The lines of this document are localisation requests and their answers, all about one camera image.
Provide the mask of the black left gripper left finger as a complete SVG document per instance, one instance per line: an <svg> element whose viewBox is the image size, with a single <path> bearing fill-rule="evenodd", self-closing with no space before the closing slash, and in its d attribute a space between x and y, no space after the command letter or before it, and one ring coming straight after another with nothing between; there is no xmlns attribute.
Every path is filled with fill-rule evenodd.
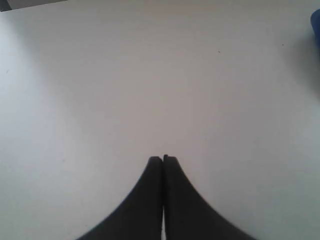
<svg viewBox="0 0 320 240"><path fill-rule="evenodd" d="M81 240L160 240L163 221L163 161L149 158L122 203Z"/></svg>

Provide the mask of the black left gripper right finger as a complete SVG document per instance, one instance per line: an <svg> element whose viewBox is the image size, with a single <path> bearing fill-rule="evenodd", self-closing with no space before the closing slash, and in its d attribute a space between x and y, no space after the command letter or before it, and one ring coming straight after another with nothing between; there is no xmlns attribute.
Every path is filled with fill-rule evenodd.
<svg viewBox="0 0 320 240"><path fill-rule="evenodd" d="M168 240L252 240L197 192L178 159L163 157L163 206Z"/></svg>

